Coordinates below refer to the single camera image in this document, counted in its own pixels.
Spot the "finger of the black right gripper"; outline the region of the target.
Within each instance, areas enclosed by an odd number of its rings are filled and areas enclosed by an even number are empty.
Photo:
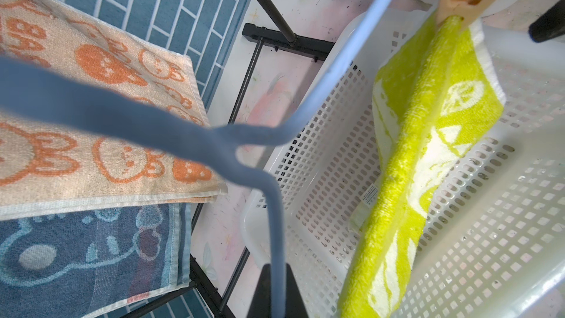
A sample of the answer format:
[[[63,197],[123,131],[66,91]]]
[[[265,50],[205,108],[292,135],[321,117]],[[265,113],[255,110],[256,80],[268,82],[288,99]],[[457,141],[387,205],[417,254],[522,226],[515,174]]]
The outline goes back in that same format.
[[[565,0],[558,1],[528,28],[528,34],[536,43],[542,43],[564,35]]]

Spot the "yellow green towel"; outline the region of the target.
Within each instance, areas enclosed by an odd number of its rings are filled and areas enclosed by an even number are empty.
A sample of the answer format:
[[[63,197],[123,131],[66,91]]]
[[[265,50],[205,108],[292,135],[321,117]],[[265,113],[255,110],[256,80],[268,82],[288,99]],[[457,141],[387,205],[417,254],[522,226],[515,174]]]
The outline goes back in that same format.
[[[372,90],[381,176],[338,301],[341,317],[389,317],[411,279],[437,188],[503,114],[480,21],[430,16],[380,67]]]

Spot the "light blue wire hanger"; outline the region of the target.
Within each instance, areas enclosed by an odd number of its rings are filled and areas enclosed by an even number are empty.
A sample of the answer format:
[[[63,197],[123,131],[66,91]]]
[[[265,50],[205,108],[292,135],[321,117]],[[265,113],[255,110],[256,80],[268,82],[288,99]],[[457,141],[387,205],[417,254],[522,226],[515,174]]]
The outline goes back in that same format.
[[[286,313],[283,204],[277,181],[240,163],[243,145],[276,147],[290,142],[313,118],[362,49],[391,0],[375,0],[322,79],[303,103],[277,127],[230,124],[205,128],[156,107],[66,79],[38,66],[1,59],[1,106],[30,119],[119,138],[210,166],[231,183],[256,188],[267,202],[271,250],[271,315]]]

